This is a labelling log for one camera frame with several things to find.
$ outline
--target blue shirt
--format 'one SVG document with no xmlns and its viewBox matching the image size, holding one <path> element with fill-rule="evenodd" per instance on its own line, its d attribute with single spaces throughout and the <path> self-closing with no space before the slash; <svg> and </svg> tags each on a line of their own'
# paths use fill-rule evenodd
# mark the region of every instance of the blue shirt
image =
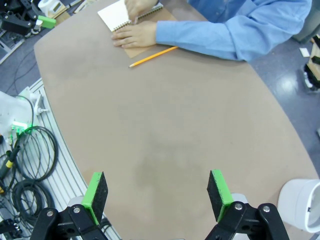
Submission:
<svg viewBox="0 0 320 240">
<path fill-rule="evenodd" d="M 159 21 L 158 44 L 249 62 L 297 34 L 312 0 L 189 0 L 189 3 L 208 21 Z"/>
</svg>

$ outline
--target hand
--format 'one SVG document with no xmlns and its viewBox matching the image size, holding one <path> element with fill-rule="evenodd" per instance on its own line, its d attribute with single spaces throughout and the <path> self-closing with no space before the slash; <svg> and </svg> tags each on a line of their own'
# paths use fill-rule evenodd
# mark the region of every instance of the hand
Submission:
<svg viewBox="0 0 320 240">
<path fill-rule="evenodd" d="M 157 23 L 152 21 L 124 26 L 112 35 L 113 45 L 124 49 L 155 45 L 156 30 Z"/>
<path fill-rule="evenodd" d="M 139 15 L 152 9 L 157 2 L 158 0 L 124 0 L 129 19 L 132 22 Z"/>
</svg>

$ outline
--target tan table surface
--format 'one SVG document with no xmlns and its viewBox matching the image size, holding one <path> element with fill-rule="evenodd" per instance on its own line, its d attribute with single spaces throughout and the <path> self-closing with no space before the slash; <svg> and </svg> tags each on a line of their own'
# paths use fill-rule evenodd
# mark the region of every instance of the tan table surface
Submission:
<svg viewBox="0 0 320 240">
<path fill-rule="evenodd" d="M 143 65 L 113 47 L 100 0 L 35 46 L 50 105 L 87 183 L 104 171 L 105 212 L 124 240 L 204 240 L 211 169 L 253 207 L 290 179 L 318 178 L 288 117 L 251 66 L 177 49 Z M 183 0 L 178 20 L 203 20 Z M 287 226 L 290 239 L 309 234 Z"/>
</svg>

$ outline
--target shirt sleeve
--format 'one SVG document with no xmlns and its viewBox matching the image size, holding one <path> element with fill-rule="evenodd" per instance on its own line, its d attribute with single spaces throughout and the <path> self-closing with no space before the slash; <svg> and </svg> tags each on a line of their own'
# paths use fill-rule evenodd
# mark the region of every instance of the shirt sleeve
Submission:
<svg viewBox="0 0 320 240">
<path fill-rule="evenodd" d="M 257 7 L 247 16 L 234 16 L 225 23 L 159 21 L 156 42 L 249 62 L 297 34 L 310 8 L 311 1 L 283 0 Z"/>
</svg>

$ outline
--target shirt cuff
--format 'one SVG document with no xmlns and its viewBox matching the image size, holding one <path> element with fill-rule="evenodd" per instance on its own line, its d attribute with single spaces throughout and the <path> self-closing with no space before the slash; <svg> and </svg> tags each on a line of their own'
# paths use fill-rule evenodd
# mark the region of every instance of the shirt cuff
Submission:
<svg viewBox="0 0 320 240">
<path fill-rule="evenodd" d="M 158 21 L 156 24 L 155 41 L 157 44 L 176 45 L 176 21 Z"/>
</svg>

